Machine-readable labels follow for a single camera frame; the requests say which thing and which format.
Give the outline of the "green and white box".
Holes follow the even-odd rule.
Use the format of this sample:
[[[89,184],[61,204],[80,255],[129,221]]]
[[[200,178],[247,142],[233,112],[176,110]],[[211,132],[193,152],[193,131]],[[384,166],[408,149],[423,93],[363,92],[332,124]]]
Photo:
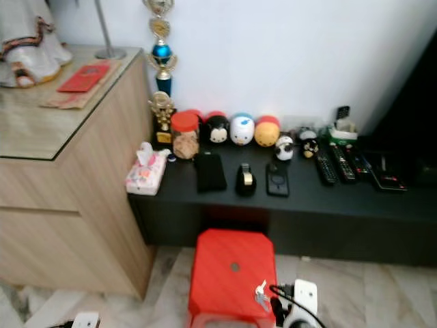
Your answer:
[[[328,140],[337,145],[350,145],[358,141],[358,127],[350,119],[352,108],[341,106],[337,108],[336,119],[328,127]]]

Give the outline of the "bunch of keys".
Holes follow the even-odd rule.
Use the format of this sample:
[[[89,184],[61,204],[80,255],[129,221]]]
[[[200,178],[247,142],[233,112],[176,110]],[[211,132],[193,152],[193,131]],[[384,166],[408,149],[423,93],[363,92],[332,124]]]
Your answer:
[[[268,297],[265,291],[266,287],[268,287],[266,280],[263,280],[261,284],[256,285],[256,287],[254,288],[254,300],[256,300],[256,303],[262,306],[265,312],[271,313],[272,307],[271,307],[270,298]]]

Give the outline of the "black phone case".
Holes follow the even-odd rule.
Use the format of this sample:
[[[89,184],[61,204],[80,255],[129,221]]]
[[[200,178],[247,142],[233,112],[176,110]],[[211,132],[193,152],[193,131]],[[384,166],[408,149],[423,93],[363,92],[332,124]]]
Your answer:
[[[275,197],[290,196],[286,166],[270,162],[266,165],[266,194]]]

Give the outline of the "yellow and red plush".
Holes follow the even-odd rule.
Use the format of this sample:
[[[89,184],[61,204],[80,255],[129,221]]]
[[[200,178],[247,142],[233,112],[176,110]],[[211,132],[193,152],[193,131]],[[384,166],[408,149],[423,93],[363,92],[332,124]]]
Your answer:
[[[280,121],[276,116],[263,115],[257,119],[254,141],[261,147],[274,147],[281,134]]]

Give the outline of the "silver lamp pole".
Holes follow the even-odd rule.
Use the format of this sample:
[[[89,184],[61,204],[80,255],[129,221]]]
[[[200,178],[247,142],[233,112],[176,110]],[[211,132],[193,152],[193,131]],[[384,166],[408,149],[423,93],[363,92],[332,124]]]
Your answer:
[[[124,59],[125,56],[127,55],[127,53],[125,53],[125,50],[113,46],[113,43],[111,41],[109,28],[107,28],[107,20],[105,18],[101,5],[101,0],[94,0],[94,6],[96,6],[96,13],[98,15],[98,22],[100,25],[101,35],[104,40],[104,48],[102,48],[101,50],[97,50],[97,52],[94,53],[94,56],[96,56],[97,59],[113,59],[113,60]]]

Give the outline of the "small black figurine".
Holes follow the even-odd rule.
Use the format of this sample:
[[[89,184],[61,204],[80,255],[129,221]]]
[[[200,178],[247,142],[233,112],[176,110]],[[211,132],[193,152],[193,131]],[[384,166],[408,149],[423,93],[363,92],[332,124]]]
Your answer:
[[[298,144],[302,147],[302,155],[311,159],[319,151],[318,134],[314,128],[302,127],[298,129]]]

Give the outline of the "light wooden cabinet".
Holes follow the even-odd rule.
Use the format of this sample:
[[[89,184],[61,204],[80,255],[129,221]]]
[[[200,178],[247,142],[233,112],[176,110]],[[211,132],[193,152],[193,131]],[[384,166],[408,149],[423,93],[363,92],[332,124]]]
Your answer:
[[[13,285],[144,297],[155,253],[128,203],[125,179],[150,139],[147,60],[125,57],[82,109],[46,102],[96,46],[53,81],[0,90],[0,278]]]

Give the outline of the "jar with red lid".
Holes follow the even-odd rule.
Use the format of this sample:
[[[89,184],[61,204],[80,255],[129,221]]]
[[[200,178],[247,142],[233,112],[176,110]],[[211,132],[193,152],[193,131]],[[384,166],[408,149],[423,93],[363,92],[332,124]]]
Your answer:
[[[191,160],[199,153],[200,117],[197,110],[171,116],[171,151],[178,159]]]

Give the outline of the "black wallet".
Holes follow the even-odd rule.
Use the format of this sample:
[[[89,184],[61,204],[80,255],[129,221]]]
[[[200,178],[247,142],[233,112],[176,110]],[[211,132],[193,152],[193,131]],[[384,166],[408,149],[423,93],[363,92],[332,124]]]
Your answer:
[[[227,190],[223,162],[219,154],[201,153],[193,160],[197,172],[197,192],[212,193]]]

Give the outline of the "small panda figurine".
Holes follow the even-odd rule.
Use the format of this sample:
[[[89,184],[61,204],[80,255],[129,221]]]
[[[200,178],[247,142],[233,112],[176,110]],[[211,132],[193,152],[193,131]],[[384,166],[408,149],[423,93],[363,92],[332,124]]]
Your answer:
[[[294,140],[290,135],[282,134],[274,145],[274,153],[279,161],[290,161],[294,157]]]

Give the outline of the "black remote control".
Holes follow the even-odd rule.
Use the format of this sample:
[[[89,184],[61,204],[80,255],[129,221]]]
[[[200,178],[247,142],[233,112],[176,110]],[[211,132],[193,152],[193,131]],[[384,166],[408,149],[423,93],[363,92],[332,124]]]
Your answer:
[[[361,150],[353,145],[348,145],[346,147],[346,157],[352,164],[354,172],[356,172],[358,178],[363,181],[371,181],[371,166],[369,166],[369,163],[366,161]]]
[[[330,159],[322,151],[315,154],[315,163],[322,184],[327,185],[327,187],[333,187],[337,184],[337,173],[334,171]]]
[[[355,169],[349,160],[347,160],[346,154],[341,147],[335,143],[330,143],[328,149],[330,150],[330,155],[333,156],[336,162],[337,172],[338,175],[340,175],[341,181],[347,184],[356,183],[356,181],[358,181],[358,175],[356,175]]]

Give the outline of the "red plastic stool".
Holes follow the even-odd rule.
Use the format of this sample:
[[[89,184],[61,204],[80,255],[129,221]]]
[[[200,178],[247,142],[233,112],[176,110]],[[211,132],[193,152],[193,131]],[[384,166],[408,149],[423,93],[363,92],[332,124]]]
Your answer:
[[[275,328],[274,313],[254,300],[254,288],[276,284],[274,244],[261,232],[210,228],[197,237],[186,328],[236,321]]]

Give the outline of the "pink tissue pack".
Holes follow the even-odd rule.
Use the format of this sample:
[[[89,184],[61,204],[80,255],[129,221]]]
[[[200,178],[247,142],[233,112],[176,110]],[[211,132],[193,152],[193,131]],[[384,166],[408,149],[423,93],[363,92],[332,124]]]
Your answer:
[[[170,150],[154,150],[151,143],[143,141],[135,153],[134,165],[125,179],[127,192],[155,196],[161,187],[169,155]]]

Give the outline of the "red envelope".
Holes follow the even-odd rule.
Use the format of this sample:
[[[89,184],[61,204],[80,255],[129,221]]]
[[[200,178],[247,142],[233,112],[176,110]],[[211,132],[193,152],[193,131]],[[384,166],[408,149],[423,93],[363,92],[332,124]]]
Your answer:
[[[60,93],[85,93],[95,87],[111,69],[110,64],[97,63],[81,66],[72,77],[66,79],[57,89]]]

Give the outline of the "tall trophy with blue ball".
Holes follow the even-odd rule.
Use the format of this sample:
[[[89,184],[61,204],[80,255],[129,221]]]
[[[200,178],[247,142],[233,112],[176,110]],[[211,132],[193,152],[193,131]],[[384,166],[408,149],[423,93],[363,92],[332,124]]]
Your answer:
[[[167,44],[171,34],[171,24],[166,15],[172,10],[174,0],[142,0],[144,6],[150,10],[152,18],[149,21],[150,31],[155,36],[155,44],[151,49],[150,65],[155,69],[157,90],[172,94],[172,72],[177,66],[178,58]]]

